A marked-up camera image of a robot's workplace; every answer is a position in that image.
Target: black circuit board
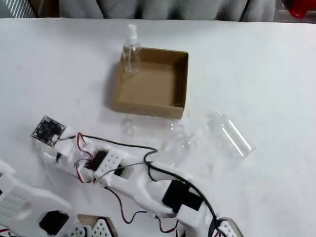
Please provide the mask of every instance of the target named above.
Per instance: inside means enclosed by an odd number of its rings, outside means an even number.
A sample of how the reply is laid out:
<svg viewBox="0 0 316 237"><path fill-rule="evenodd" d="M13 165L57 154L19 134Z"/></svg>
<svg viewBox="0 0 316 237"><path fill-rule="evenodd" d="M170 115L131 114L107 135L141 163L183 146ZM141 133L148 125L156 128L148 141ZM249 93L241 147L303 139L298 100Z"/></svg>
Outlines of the black circuit board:
<svg viewBox="0 0 316 237"><path fill-rule="evenodd" d="M32 137L44 142L51 147L54 147L65 129L65 125L62 125L48 116L44 116L32 133Z"/></svg>

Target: cardboard box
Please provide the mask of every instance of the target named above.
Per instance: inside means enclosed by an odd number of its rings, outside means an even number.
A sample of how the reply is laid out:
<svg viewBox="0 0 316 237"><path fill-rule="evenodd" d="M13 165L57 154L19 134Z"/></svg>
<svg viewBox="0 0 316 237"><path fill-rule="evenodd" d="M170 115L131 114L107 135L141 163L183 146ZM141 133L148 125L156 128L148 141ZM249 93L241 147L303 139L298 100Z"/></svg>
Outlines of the cardboard box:
<svg viewBox="0 0 316 237"><path fill-rule="evenodd" d="M116 78L113 109L118 112L180 119L186 103L187 52L142 48L141 71Z"/></svg>

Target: clear plastic spray bottle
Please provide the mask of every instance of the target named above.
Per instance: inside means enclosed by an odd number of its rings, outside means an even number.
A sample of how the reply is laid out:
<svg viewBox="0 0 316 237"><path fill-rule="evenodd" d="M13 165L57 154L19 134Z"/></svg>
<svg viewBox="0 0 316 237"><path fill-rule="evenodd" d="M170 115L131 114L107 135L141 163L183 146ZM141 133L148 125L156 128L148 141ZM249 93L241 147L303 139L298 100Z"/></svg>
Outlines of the clear plastic spray bottle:
<svg viewBox="0 0 316 237"><path fill-rule="evenodd" d="M136 26L129 24L128 36L122 52L124 70L126 73L133 75L139 73L141 67L141 49L140 43L138 42Z"/></svg>

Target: spray nozzle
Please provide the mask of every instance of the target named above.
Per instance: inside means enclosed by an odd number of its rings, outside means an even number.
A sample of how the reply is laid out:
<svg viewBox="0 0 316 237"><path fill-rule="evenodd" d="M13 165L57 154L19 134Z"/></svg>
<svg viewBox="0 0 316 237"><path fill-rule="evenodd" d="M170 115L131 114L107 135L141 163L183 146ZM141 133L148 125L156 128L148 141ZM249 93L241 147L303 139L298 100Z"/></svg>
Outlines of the spray nozzle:
<svg viewBox="0 0 316 237"><path fill-rule="evenodd" d="M133 24L128 24L128 44L133 45L138 42L136 26Z"/></svg>

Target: white tabletop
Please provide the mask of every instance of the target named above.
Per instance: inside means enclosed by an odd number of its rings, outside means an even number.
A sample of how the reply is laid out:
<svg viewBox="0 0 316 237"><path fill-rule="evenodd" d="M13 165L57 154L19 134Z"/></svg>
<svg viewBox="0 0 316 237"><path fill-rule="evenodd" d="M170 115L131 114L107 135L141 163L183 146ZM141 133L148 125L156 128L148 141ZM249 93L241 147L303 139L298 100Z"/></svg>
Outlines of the white tabletop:
<svg viewBox="0 0 316 237"><path fill-rule="evenodd" d="M120 237L168 236L146 215L124 224L117 200L105 190L82 186L58 171L50 172L51 185L32 149L30 134L44 115L86 134L157 145L124 136L120 122L126 115L104 102L128 22L0 20L0 156L18 178L52 189L78 212L111 217ZM144 47L189 53L181 122L189 127L221 110L256 145L230 172L217 169L218 156L208 142L197 142L194 156L183 164L205 179L219 216L233 218L245 237L315 236L316 26L135 22ZM123 205L129 218L139 210L128 198Z"/></svg>

